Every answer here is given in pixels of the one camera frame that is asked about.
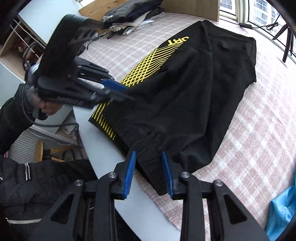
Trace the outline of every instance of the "yellow stripe pattern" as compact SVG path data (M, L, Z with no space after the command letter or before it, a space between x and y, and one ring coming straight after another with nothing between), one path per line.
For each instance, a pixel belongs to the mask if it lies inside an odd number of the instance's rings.
M142 82L144 79L148 78L168 60L168 58L176 51L183 43L173 44L170 46L165 46L162 48L154 49L147 57L145 57L136 67L133 68L131 72L121 81L125 86L134 86ZM107 135L114 140L115 133L112 130L110 124L103 117L103 110L109 103L101 103L98 105L97 109L92 114L93 118L100 127L107 133Z

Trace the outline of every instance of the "silver zipper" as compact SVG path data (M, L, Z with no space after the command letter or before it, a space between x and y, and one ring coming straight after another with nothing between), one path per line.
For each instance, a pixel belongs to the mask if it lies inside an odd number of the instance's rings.
M37 219L31 219L31 220L9 220L6 218L9 225L11 224L32 224L32 223L39 223L41 221L41 218Z
M30 166L27 162L25 163L25 167L26 167L26 170L25 170L26 181L28 181L28 180L31 180L31 173L30 173Z

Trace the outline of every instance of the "tripod leg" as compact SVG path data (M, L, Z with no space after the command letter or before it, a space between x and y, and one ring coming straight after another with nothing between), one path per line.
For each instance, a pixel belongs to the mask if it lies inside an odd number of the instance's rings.
M290 48L291 56L293 55L293 46L294 46L294 35L292 34L292 38L291 38L291 48Z
M281 30L276 34L276 36L274 36L274 38L272 40L276 40L286 29L288 28L288 25L285 24Z
M283 62L285 63L289 54L290 45L291 45L291 38L292 38L292 31L290 28L288 28L288 36L287 36L287 43L286 48L283 56Z

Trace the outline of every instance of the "blue cloth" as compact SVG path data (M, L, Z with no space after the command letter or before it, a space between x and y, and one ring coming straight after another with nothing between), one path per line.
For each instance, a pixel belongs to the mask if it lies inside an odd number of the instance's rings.
M266 234L275 241L296 212L296 183L270 202Z

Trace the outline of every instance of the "pink and white checkered fabric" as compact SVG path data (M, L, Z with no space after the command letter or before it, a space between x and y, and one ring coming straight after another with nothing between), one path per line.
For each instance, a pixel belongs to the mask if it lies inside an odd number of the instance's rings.
M121 81L144 57L162 42L202 18L166 13L153 26L129 36L102 38L82 55L108 70ZM283 51L260 33L223 20L215 25L254 37L257 41L257 83L246 89L233 120L213 161L194 173L200 180L221 179L265 226L270 201L291 185L296 153L296 65L284 64ZM158 196L139 174L136 177L149 197L178 229L182 202ZM206 221L206 240L209 223Z

